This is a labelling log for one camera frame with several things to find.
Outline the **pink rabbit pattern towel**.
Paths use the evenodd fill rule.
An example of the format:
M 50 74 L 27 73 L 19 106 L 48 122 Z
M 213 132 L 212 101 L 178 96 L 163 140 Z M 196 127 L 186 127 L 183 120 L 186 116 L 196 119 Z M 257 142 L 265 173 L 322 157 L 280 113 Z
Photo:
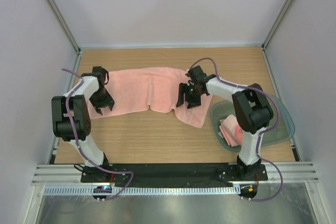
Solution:
M 231 114 L 226 119 L 220 120 L 219 129 L 228 146 L 240 146 L 243 143 L 243 130 L 236 117 Z

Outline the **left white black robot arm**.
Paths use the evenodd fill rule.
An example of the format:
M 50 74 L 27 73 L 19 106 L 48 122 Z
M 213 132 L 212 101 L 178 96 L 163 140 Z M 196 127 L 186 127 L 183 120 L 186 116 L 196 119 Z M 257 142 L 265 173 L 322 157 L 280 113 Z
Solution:
M 115 101 L 106 90 L 109 74 L 102 67 L 94 67 L 91 73 L 75 76 L 79 82 L 64 95 L 51 100 L 53 132 L 77 150 L 85 168 L 94 168 L 92 174 L 98 181 L 106 182 L 112 171 L 105 153 L 91 136 L 88 103 L 98 115 L 106 108 L 112 111 Z

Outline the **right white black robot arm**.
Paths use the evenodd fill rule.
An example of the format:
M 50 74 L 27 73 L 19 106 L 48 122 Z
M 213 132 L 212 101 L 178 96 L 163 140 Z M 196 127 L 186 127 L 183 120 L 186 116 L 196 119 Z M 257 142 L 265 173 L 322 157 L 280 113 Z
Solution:
M 216 95 L 233 103 L 238 125 L 243 131 L 236 173 L 243 180 L 254 177 L 261 167 L 259 152 L 263 134 L 274 117 L 266 93 L 261 87 L 257 84 L 242 86 L 211 75 L 180 83 L 178 88 L 177 107 L 184 103 L 187 103 L 188 109 L 198 107 L 204 94 Z

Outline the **plain pink towel pile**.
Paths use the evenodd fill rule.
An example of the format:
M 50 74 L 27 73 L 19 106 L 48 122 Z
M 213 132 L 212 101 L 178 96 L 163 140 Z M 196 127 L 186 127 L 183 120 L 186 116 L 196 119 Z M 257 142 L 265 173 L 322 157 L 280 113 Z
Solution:
M 152 110 L 169 113 L 172 110 L 177 119 L 196 128 L 204 125 L 212 96 L 202 95 L 201 106 L 187 108 L 187 104 L 177 107 L 179 84 L 187 83 L 184 70 L 169 67 L 127 69 L 109 72 L 106 90 L 115 101 L 113 108 L 95 111 L 88 102 L 91 119 L 124 115 Z

